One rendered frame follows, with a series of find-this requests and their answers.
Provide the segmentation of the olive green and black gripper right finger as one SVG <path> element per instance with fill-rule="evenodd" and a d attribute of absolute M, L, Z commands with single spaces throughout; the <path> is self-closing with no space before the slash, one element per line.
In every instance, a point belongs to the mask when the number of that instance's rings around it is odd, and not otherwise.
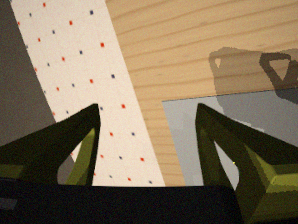
<path fill-rule="evenodd" d="M 203 185 L 234 190 L 216 146 L 239 171 L 234 192 L 244 224 L 298 218 L 298 147 L 198 103 L 195 129 Z"/>

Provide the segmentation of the grey flat mat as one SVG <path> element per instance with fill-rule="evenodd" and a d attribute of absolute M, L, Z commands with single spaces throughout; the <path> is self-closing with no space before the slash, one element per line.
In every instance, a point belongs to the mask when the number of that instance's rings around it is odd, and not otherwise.
<path fill-rule="evenodd" d="M 198 103 L 298 147 L 298 88 L 162 101 L 186 186 L 203 186 L 195 129 Z M 215 145 L 235 190 L 238 168 L 216 142 Z"/>

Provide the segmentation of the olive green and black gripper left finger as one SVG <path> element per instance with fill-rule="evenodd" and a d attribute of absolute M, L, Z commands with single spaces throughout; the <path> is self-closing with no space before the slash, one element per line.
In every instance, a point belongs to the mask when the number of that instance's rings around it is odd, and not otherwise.
<path fill-rule="evenodd" d="M 82 141 L 65 184 L 92 186 L 100 128 L 99 105 L 93 103 L 60 122 L 5 144 L 0 147 L 0 177 L 58 184 L 59 167 Z"/>

